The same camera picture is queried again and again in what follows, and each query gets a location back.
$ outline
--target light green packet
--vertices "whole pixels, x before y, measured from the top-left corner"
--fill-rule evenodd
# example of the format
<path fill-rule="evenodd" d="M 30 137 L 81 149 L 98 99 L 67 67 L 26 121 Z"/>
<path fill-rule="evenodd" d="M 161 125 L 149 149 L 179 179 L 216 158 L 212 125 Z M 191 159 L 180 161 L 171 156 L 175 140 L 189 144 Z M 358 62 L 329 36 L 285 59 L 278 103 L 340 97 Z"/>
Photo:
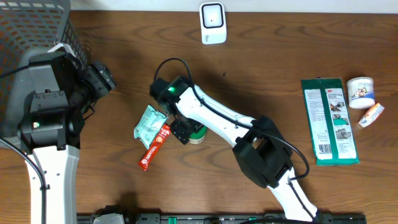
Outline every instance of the light green packet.
<path fill-rule="evenodd" d="M 317 165 L 359 163 L 340 78 L 302 80 Z"/>

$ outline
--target basket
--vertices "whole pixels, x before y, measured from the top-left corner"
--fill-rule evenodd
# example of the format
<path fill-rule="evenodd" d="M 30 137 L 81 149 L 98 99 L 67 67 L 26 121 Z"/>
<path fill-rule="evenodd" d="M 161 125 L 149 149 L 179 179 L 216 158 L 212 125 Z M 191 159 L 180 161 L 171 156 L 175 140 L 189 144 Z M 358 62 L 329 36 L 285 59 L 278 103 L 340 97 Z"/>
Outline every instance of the basket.
<path fill-rule="evenodd" d="M 0 74 L 58 43 L 71 46 L 82 65 L 87 56 L 69 20 L 69 0 L 0 0 Z M 28 70 L 0 79 L 0 136 L 19 145 L 17 126 L 34 92 Z"/>

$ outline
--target white label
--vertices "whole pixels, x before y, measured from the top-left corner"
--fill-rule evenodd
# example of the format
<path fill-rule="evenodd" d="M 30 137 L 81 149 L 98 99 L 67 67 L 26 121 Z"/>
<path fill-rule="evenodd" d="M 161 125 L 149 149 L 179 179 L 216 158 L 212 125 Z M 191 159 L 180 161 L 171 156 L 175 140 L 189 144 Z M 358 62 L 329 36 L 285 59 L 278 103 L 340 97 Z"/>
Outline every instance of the white label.
<path fill-rule="evenodd" d="M 307 104 L 308 116 L 315 153 L 318 159 L 332 159 L 328 126 L 326 124 L 325 110 L 323 109 L 321 90 L 304 90 L 305 103 Z"/>
<path fill-rule="evenodd" d="M 339 159 L 355 159 L 356 150 L 353 132 L 349 124 L 347 105 L 341 88 L 325 89 L 335 132 Z"/>

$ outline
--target white container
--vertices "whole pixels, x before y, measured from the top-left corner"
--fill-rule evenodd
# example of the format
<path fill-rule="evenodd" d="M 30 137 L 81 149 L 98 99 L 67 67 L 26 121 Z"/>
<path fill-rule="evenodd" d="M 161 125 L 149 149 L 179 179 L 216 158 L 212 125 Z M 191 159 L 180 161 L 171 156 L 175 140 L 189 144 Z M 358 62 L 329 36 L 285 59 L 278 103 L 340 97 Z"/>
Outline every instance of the white container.
<path fill-rule="evenodd" d="M 374 106 L 373 79 L 353 78 L 347 82 L 348 104 L 350 108 L 365 109 Z"/>

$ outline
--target red candy bar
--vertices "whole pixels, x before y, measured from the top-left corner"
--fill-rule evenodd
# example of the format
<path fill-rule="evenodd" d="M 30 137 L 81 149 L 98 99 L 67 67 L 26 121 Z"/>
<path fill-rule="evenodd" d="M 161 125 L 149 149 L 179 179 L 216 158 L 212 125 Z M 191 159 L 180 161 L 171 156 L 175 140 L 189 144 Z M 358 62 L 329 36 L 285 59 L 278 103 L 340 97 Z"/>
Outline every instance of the red candy bar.
<path fill-rule="evenodd" d="M 159 151 L 160 147 L 162 147 L 164 141 L 170 135 L 170 126 L 167 124 L 163 124 L 162 128 L 160 129 L 159 133 L 157 133 L 154 141 L 150 145 L 150 148 L 145 153 L 144 157 L 139 161 L 138 165 L 141 166 L 143 170 L 147 170 L 150 162 L 152 162 L 153 158 L 155 157 L 157 151 Z"/>

